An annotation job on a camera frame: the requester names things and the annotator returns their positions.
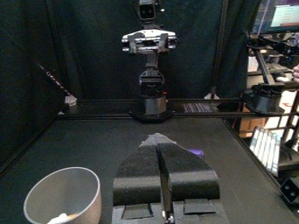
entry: white cup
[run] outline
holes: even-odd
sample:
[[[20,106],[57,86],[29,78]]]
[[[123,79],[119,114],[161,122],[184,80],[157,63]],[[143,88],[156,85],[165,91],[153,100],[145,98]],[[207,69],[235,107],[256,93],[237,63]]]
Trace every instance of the white cup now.
[[[99,224],[101,210],[100,183],[93,171],[83,167],[61,169],[34,185],[22,204],[25,219],[46,224],[66,214],[60,223]]]

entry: monitor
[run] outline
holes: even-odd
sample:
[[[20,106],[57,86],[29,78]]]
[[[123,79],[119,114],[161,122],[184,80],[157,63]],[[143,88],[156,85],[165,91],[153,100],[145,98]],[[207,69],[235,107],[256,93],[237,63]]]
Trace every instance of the monitor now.
[[[252,34],[299,32],[299,0],[261,0]]]

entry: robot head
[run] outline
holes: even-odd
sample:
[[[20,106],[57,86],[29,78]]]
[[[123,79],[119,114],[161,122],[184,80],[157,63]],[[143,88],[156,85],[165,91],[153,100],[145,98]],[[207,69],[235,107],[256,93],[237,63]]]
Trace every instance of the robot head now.
[[[155,20],[155,13],[160,10],[159,0],[139,0],[137,16],[145,23]]]

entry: black curtain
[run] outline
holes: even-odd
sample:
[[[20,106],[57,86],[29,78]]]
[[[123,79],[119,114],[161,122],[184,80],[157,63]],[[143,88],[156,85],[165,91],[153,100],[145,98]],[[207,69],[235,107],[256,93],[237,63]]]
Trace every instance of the black curtain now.
[[[141,30],[131,0],[48,0],[61,39],[68,84],[83,99],[136,98],[145,56],[121,52],[123,35]],[[245,30],[260,0],[228,0],[217,95],[237,96],[247,81]],[[201,98],[211,77],[220,32],[221,1],[161,1],[156,23],[176,32],[181,43],[159,58],[169,98]]]
[[[0,164],[56,116],[64,101],[33,58],[60,80],[44,1],[0,1]]]
[[[0,164],[56,116],[64,93],[33,59],[80,99],[132,99],[145,56],[121,52],[123,35],[141,30],[132,0],[14,0],[0,2]],[[245,29],[260,0],[228,0],[217,92],[245,87]],[[161,1],[156,23],[180,44],[159,68],[169,98],[201,98],[211,91],[221,1]]]

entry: black table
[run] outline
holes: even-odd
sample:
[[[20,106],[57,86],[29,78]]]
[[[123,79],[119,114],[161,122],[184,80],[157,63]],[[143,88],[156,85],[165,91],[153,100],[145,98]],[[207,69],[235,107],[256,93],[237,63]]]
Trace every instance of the black table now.
[[[163,123],[132,119],[57,120],[0,180],[0,223],[26,223],[24,198],[37,181],[71,166],[99,176],[100,224],[111,223],[117,167],[147,136],[160,133],[185,149],[197,148],[219,175],[220,201],[231,224],[299,223],[279,187],[219,118],[172,118]]]

